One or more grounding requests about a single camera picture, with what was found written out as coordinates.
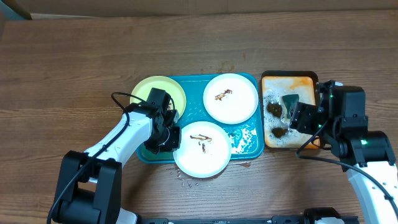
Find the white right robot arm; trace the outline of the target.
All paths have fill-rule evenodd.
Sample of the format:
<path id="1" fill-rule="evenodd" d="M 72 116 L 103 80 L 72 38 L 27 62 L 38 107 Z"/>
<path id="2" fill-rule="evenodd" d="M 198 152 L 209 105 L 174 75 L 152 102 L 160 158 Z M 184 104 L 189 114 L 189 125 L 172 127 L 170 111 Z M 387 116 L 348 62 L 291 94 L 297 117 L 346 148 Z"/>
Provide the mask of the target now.
<path id="1" fill-rule="evenodd" d="M 387 135 L 368 129 L 364 90 L 329 80 L 317 85 L 317 93 L 317 104 L 297 102 L 291 113 L 290 128 L 310 135 L 295 155 L 341 166 L 366 223 L 397 223 L 397 159 Z M 316 140 L 336 158 L 302 154 Z"/>

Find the orange soapy tray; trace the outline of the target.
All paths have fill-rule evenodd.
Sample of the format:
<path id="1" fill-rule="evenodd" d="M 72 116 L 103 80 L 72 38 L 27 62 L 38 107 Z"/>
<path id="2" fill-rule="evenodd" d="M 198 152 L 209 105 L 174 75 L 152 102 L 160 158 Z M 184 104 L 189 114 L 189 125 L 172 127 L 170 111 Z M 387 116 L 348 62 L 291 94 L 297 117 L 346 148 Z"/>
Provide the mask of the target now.
<path id="1" fill-rule="evenodd" d="M 311 71 L 268 70 L 261 75 L 264 141 L 269 149 L 298 149 L 311 135 L 290 127 L 296 103 L 316 105 L 318 76 Z"/>

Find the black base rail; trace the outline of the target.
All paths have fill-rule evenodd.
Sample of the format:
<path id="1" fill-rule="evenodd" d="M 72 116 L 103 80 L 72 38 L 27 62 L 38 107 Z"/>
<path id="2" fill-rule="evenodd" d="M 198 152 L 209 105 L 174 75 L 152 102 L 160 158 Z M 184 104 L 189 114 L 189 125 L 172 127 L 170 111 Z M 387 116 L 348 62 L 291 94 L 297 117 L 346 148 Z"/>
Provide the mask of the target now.
<path id="1" fill-rule="evenodd" d="M 180 219 L 139 218 L 138 224 L 360 224 L 358 216 L 342 216 L 332 207 L 308 208 L 298 215 L 270 218 Z"/>

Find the white plate with sauce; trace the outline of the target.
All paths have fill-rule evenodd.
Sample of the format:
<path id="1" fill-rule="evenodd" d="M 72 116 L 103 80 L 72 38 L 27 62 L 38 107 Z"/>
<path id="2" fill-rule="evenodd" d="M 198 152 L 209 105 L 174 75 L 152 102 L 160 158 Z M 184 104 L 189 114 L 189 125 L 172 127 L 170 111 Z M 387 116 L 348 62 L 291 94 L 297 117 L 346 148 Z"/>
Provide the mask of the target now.
<path id="1" fill-rule="evenodd" d="M 254 84 L 236 73 L 225 73 L 211 79 L 203 92 L 208 114 L 224 124 L 239 124 L 257 110 L 259 97 Z"/>

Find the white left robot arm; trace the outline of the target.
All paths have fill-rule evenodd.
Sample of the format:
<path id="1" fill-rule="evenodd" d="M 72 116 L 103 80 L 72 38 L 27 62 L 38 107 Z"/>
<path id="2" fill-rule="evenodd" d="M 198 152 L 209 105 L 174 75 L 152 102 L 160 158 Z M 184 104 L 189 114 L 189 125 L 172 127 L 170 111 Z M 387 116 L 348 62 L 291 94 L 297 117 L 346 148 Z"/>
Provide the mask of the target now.
<path id="1" fill-rule="evenodd" d="M 67 152 L 47 223 L 139 223 L 137 214 L 121 207 L 122 169 L 140 145 L 154 154 L 176 150 L 177 120 L 169 100 L 132 103 L 100 142 Z"/>

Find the teal plastic tray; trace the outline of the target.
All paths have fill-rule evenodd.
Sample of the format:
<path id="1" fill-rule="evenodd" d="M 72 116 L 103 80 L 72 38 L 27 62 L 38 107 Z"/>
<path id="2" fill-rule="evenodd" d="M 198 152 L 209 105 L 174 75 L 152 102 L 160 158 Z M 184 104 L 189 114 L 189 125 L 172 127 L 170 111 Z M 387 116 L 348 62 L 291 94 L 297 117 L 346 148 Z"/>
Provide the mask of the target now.
<path id="1" fill-rule="evenodd" d="M 184 91 L 186 105 L 181 107 L 175 105 L 180 114 L 177 125 L 181 128 L 197 121 L 208 121 L 223 128 L 232 145 L 232 160 L 248 160 L 259 157 L 265 148 L 264 132 L 262 127 L 261 106 L 258 105 L 256 112 L 246 121 L 239 124 L 223 124 L 213 119 L 206 111 L 203 103 L 202 92 L 216 74 L 206 75 L 182 75 L 169 76 L 169 81 L 164 76 L 153 76 L 140 81 L 133 89 L 132 94 L 140 98 L 146 98 L 152 87 L 162 88 L 162 84 L 169 83 L 173 90 L 178 93 Z"/>

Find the green yellow sponge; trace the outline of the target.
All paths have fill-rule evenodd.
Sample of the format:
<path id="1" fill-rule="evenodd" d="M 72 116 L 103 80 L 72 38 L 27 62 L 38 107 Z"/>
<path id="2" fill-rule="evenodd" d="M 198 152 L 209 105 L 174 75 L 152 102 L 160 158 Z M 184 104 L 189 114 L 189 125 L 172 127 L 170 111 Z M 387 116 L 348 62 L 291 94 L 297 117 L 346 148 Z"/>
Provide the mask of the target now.
<path id="1" fill-rule="evenodd" d="M 294 113 L 294 109 L 296 107 L 296 104 L 299 102 L 299 95 L 298 94 L 290 94 L 290 95 L 284 95 L 282 97 L 282 101 L 286 107 L 287 110 L 287 119 L 290 119 L 291 116 Z"/>

